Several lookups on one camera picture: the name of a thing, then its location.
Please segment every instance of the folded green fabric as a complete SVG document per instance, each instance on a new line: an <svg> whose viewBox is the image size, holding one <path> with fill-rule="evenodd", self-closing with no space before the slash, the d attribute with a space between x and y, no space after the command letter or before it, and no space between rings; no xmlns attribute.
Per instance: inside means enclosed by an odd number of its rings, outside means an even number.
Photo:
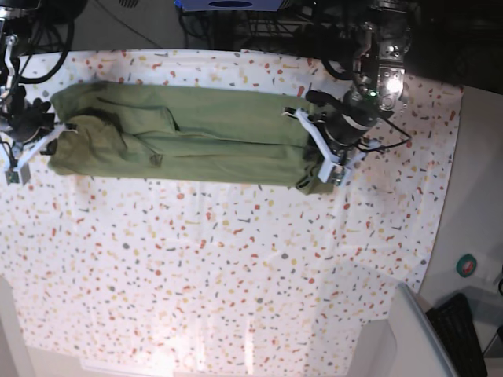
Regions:
<svg viewBox="0 0 503 377"><path fill-rule="evenodd" d="M202 88L74 85L51 99L64 133L50 168L58 174L167 178L296 187L331 192L305 159L309 134L284 107L301 98Z"/></svg>

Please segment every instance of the light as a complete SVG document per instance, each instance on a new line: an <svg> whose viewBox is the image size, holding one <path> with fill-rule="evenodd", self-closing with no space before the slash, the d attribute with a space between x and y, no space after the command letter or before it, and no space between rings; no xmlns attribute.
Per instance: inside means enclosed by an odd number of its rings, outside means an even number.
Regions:
<svg viewBox="0 0 503 377"><path fill-rule="evenodd" d="M399 79L390 79L386 83L386 89L390 93L400 93L403 90L403 81Z"/></svg>

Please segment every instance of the white tablecloth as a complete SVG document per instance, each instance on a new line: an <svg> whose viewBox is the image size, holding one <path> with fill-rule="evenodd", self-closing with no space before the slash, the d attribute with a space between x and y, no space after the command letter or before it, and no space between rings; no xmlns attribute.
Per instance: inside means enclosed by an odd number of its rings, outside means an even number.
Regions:
<svg viewBox="0 0 503 377"><path fill-rule="evenodd" d="M34 57L41 75L57 56ZM340 97L317 60L261 53L71 53L28 97L77 82ZM462 91L409 77L407 146L371 155L332 195L187 181L58 177L2 186L0 273L29 346L220 375L345 375L398 282L418 291L438 230ZM388 126L373 134L399 140Z"/></svg>

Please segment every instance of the floor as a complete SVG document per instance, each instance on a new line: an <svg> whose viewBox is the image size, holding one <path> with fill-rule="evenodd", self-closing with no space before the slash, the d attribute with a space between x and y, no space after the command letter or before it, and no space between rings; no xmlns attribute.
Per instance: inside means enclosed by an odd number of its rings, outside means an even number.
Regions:
<svg viewBox="0 0 503 377"><path fill-rule="evenodd" d="M171 0L140 0L127 9L119 0L102 4L116 17L166 49L183 47L183 31ZM113 20L95 2L89 3L75 22L73 50L151 49L154 46Z"/></svg>

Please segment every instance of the cable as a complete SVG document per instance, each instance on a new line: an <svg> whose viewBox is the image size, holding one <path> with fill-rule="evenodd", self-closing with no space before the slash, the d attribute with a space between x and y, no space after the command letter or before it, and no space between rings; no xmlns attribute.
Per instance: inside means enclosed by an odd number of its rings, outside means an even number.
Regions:
<svg viewBox="0 0 503 377"><path fill-rule="evenodd" d="M101 8L101 10L103 10L103 12L107 13L115 22L123 25L126 29L128 29L129 31L132 31L138 37L143 38L145 41L147 41L148 43L152 44L157 49L163 49L163 47L161 45L155 43L152 39L146 37L145 35L143 35L139 31L133 29L131 26L129 26L124 21L122 21L120 18L118 18L115 14L113 14L112 12L110 12L103 4L101 4L100 0L94 0L94 2L96 3L97 6L99 6Z"/></svg>
<svg viewBox="0 0 503 377"><path fill-rule="evenodd" d="M335 79L338 79L340 81L351 81L354 78L353 72L336 71L336 69L332 66L332 63L330 63L330 60L326 56L325 53L327 51L327 49L325 48L325 34L327 31L326 28L323 25L321 25L321 23L317 23L315 25L315 28L318 30L318 53L320 54L320 60L325 70Z"/></svg>
<svg viewBox="0 0 503 377"><path fill-rule="evenodd" d="M70 53L70 50L72 49L72 43L73 43L73 36L75 35L75 22L73 20L68 20L68 32L67 32L67 37L66 37L66 42L64 44L64 49L63 52L61 53L61 56L59 60L57 61L56 65L51 69L49 72L47 72L44 76L38 77L38 78L26 78L23 77L22 74L20 74L20 83L21 84L42 84L43 82L46 82L47 80L51 79L63 66L64 61L66 60L68 54Z"/></svg>
<svg viewBox="0 0 503 377"><path fill-rule="evenodd" d="M36 48L37 51L43 51L44 53L57 53L64 49L64 42L61 38L61 34L53 24L46 25L46 36L49 44L38 45Z"/></svg>
<svg viewBox="0 0 503 377"><path fill-rule="evenodd" d="M40 39L43 36L43 29L44 29L46 20L47 20L47 14L45 13L44 19L40 21L37 31L35 32L33 38L31 38L30 46L27 51L28 58L24 62L24 65L21 68L21 70L19 71L19 73L17 74L16 78L13 80L13 83L10 87L9 93L6 95L5 98L2 98L0 100L1 103L7 102L7 100L9 98L11 98L11 96L13 95L13 89L19 85L21 77L22 77L24 71L26 70L28 63L30 62L30 59L33 57L33 52L35 51L35 47L40 43Z"/></svg>
<svg viewBox="0 0 503 377"><path fill-rule="evenodd" d="M6 151L6 155L9 156L10 165L14 166L16 164L16 159L14 158L13 148L10 146L10 144L7 141L3 141L2 139L0 139L0 144L2 144L3 150Z"/></svg>
<svg viewBox="0 0 503 377"><path fill-rule="evenodd" d="M494 283L497 284L497 290L500 293L500 295L503 296L503 279L501 279L499 281L499 283L496 283L497 279L494 281Z"/></svg>
<svg viewBox="0 0 503 377"><path fill-rule="evenodd" d="M360 151L365 152L365 153L371 153L371 152L384 152L386 149L393 149L400 147L409 141L412 140L412 136L410 136L407 132L402 130L400 127L396 126L391 120L384 118L377 110L373 108L369 108L371 112L373 112L374 115L378 116L380 119L382 119L384 122L386 122L391 128L394 130L397 130L399 133L407 137L405 140L400 141L399 143L391 144L391 145L381 145L380 147L373 148L373 149L361 149L358 148Z"/></svg>
<svg viewBox="0 0 503 377"><path fill-rule="evenodd" d="M185 14L183 9L177 7L178 12L178 23L184 33L184 43L185 48L189 48L189 36L195 39L204 40L207 43L208 49L212 49L210 29L211 21L207 18L207 14L204 12L191 12ZM192 17L189 24L185 22L185 17ZM196 23L199 24L199 30L196 29Z"/></svg>

